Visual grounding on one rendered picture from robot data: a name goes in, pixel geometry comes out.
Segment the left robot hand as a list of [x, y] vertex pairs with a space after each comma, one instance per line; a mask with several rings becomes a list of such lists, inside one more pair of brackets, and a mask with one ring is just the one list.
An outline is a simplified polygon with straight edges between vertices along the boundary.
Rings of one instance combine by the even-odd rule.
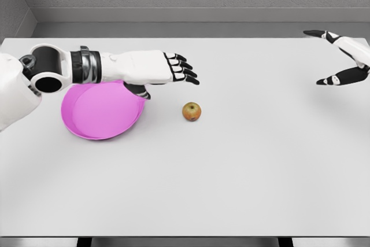
[[124, 86], [143, 99], [151, 95], [145, 85], [162, 85], [170, 82], [188, 82], [199, 85], [197, 74], [187, 59], [180, 54], [160, 50], [131, 51], [118, 59]]

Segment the pink plate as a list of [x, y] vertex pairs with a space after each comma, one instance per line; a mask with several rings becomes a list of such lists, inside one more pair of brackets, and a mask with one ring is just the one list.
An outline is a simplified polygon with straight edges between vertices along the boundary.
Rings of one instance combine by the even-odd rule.
[[116, 137], [141, 116], [145, 100], [131, 93], [123, 82], [76, 84], [61, 103], [61, 118], [74, 135], [89, 140]]

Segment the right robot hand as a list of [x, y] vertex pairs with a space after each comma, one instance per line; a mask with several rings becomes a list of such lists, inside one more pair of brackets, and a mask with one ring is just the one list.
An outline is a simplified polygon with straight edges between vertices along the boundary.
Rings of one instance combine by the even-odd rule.
[[362, 82], [370, 75], [370, 46], [363, 45], [351, 37], [341, 36], [326, 30], [304, 30], [303, 33], [328, 41], [356, 63], [355, 67], [318, 80], [317, 85], [343, 86]]

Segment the yellow-red apple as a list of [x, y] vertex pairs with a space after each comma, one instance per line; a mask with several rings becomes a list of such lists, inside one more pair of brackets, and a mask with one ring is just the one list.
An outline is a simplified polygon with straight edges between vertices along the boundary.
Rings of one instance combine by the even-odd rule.
[[182, 108], [182, 115], [188, 121], [196, 121], [200, 118], [202, 109], [195, 102], [188, 102]]

